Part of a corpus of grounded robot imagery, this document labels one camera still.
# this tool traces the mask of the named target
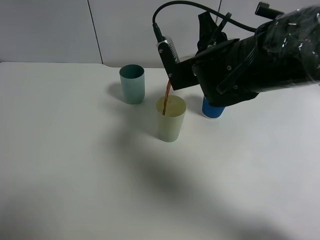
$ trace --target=black plastic wrap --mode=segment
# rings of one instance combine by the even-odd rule
[[[263,49],[280,60],[301,62],[309,81],[320,81],[320,5],[278,16],[268,27]]]

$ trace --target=blue cup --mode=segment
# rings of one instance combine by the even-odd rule
[[[214,107],[209,105],[209,102],[203,97],[202,102],[202,112],[204,116],[208,119],[217,119],[221,116],[222,112],[224,111],[225,107]]]
[[[145,99],[145,70],[130,64],[119,71],[124,100],[127,104],[140,104]]]

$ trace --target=cable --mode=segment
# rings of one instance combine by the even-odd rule
[[[221,3],[222,3],[222,0],[220,0],[220,3],[219,3],[218,13],[220,13]],[[215,18],[215,24],[217,24],[217,22],[218,22],[218,16],[216,16]]]
[[[221,13],[219,13],[219,12],[217,12],[217,11],[215,11],[215,10],[207,7],[207,6],[203,6],[203,5],[201,5],[201,4],[199,4],[199,3],[196,3],[196,2],[193,2],[193,1],[182,1],[182,0],[169,1],[169,2],[161,5],[161,6],[154,12],[153,17],[152,17],[152,25],[153,25],[153,28],[159,28],[159,27],[157,26],[157,24],[156,24],[156,16],[158,15],[158,13],[159,13],[162,9],[164,9],[165,7],[168,7],[168,6],[171,6],[171,5],[177,5],[177,4],[194,6],[194,7],[203,9],[203,10],[205,10],[205,11],[211,13],[211,14],[214,14],[214,15],[218,16],[219,18],[226,19],[225,15],[223,15],[223,14],[221,14]],[[235,25],[235,26],[237,26],[237,27],[239,27],[239,28],[241,28],[241,29],[247,30],[247,31],[249,31],[249,32],[254,33],[254,32],[256,31],[255,28],[250,27],[250,26],[247,26],[247,25],[244,25],[244,24],[242,24],[242,23],[240,23],[240,22],[237,22],[237,21],[235,21],[235,20],[233,20],[233,19],[231,19],[231,18],[228,19],[227,21],[228,21],[229,23],[231,23],[231,24],[233,24],[233,25]]]
[[[261,26],[259,26],[254,33],[255,38],[255,45],[251,52],[246,56],[243,62],[241,62],[236,68],[226,76],[226,78],[220,82],[220,84],[216,87],[216,90],[220,94],[224,94],[225,92],[229,91],[231,88],[233,88],[236,84],[237,79],[244,74],[244,72],[249,68],[249,66],[253,63],[253,61],[256,59],[258,54],[258,35],[262,32],[265,32],[269,25],[273,23],[274,21],[269,21]]]

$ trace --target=table surface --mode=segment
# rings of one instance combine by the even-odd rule
[[[320,88],[277,90],[155,136],[163,69],[123,102],[119,69],[0,63],[0,235],[10,240],[316,240]]]

